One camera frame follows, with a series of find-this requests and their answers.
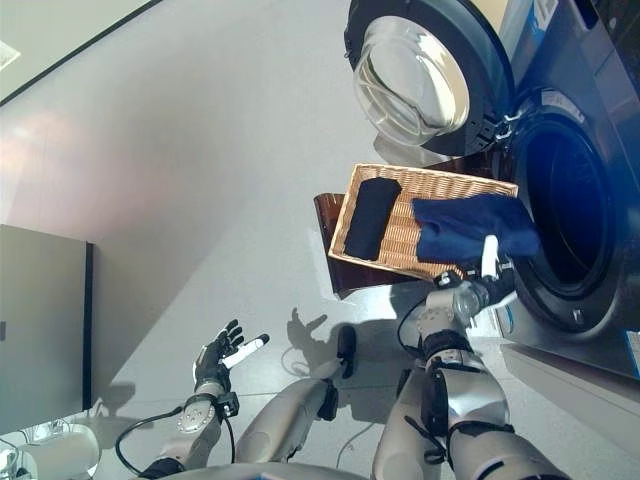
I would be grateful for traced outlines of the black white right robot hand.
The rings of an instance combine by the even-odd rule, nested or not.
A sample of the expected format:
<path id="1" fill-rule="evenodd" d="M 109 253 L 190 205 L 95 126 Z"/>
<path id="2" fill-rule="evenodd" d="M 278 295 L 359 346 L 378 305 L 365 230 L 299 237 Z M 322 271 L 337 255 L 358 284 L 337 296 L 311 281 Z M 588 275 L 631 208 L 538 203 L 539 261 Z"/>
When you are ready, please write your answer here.
<path id="1" fill-rule="evenodd" d="M 515 291 L 513 260 L 499 252 L 499 240 L 490 234 L 484 238 L 480 267 L 468 278 L 477 299 L 478 310 L 504 302 Z"/>

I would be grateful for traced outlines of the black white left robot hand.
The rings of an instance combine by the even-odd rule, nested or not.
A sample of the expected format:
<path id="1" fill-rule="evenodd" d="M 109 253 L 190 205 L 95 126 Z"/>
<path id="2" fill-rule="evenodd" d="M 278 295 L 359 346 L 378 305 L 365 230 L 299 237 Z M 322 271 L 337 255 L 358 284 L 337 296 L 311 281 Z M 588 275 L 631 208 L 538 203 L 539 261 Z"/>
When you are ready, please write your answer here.
<path id="1" fill-rule="evenodd" d="M 264 347 L 270 336 L 263 333 L 246 340 L 237 319 L 227 323 L 208 344 L 204 345 L 192 367 L 194 390 L 217 385 L 223 393 L 231 391 L 230 371 L 250 355 Z"/>

